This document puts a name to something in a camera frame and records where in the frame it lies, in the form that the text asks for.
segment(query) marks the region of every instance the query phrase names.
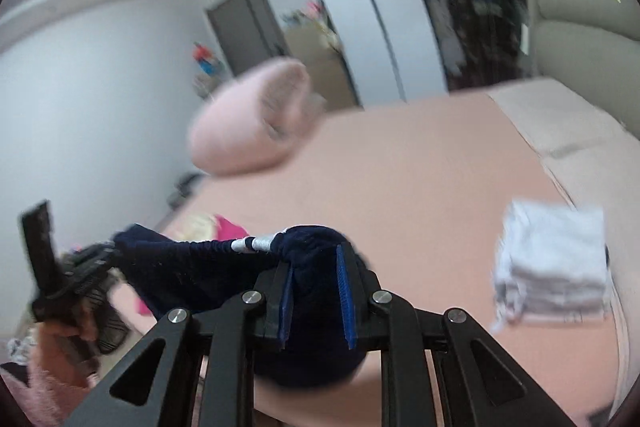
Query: human hand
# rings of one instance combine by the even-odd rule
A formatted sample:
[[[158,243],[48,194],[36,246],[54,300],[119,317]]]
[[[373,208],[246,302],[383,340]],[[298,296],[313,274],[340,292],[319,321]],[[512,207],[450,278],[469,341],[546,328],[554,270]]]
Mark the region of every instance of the human hand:
[[[51,320],[39,323],[37,341],[31,352],[31,358],[57,380],[76,387],[88,387],[84,373],[68,358],[61,346],[61,337],[79,336],[87,342],[94,342],[98,336],[94,316],[86,301],[81,303],[78,317],[79,326],[69,326]]]

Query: metal screw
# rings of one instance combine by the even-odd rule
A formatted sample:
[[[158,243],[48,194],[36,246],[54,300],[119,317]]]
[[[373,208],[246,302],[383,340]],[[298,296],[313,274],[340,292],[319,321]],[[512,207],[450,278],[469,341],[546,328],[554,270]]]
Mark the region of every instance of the metal screw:
[[[175,310],[171,310],[169,312],[169,320],[177,324],[178,322],[182,322],[187,318],[187,310],[183,310],[182,308],[176,308]]]
[[[391,295],[391,292],[386,290],[378,290],[377,292],[373,292],[372,298],[373,302],[377,302],[378,304],[387,304],[391,302],[393,295]]]
[[[256,290],[249,290],[242,294],[242,302],[244,304],[255,304],[262,300],[262,294]]]
[[[466,313],[458,308],[453,308],[447,313],[447,318],[453,323],[462,324],[466,321]]]

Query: gray upholstered headboard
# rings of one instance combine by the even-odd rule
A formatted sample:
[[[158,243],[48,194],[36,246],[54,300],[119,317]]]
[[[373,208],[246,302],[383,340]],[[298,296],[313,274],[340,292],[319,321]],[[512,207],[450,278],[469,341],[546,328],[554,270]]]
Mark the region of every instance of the gray upholstered headboard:
[[[640,138],[637,0],[527,0],[534,76],[550,76]]]

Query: triangular cutout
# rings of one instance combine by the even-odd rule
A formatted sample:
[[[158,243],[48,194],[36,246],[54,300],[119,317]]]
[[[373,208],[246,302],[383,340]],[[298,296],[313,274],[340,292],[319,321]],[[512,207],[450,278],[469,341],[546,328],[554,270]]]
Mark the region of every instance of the triangular cutout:
[[[149,398],[165,342],[154,340],[111,386],[109,393],[133,405],[144,405]]]
[[[494,407],[525,395],[522,384],[481,341],[471,341],[471,352],[476,359],[489,401]]]

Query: white towel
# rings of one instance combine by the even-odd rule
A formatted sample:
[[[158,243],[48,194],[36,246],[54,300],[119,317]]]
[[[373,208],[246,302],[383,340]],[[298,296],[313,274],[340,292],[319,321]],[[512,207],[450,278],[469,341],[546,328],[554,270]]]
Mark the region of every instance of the white towel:
[[[610,310],[604,212],[513,201],[494,270],[498,324],[582,322]]]

